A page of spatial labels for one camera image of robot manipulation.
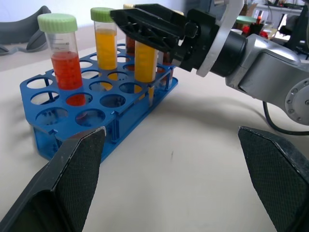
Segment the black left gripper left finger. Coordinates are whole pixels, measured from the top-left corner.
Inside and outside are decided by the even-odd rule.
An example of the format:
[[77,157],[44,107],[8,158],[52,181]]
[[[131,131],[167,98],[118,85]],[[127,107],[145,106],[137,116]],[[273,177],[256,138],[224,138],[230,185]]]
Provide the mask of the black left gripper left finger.
[[2,232],[81,232],[98,183],[105,127],[65,140],[0,222]]

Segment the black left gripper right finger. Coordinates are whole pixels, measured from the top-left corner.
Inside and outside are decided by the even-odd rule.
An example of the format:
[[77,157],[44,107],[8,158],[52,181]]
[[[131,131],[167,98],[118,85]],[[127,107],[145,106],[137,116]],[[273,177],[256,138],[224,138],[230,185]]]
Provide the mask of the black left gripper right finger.
[[309,160],[287,139],[241,126],[253,187],[278,232],[309,230]]

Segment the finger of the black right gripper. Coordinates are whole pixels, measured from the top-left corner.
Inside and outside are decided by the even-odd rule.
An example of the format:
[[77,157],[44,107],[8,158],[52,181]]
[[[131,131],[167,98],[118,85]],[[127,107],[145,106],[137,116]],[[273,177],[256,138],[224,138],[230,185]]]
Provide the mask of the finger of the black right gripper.
[[184,38],[186,17],[159,17],[137,8],[112,10],[111,18],[129,38],[159,51],[171,51]]
[[144,10],[159,17],[172,17],[174,13],[184,16],[183,12],[171,10],[157,3],[135,4],[134,8]]

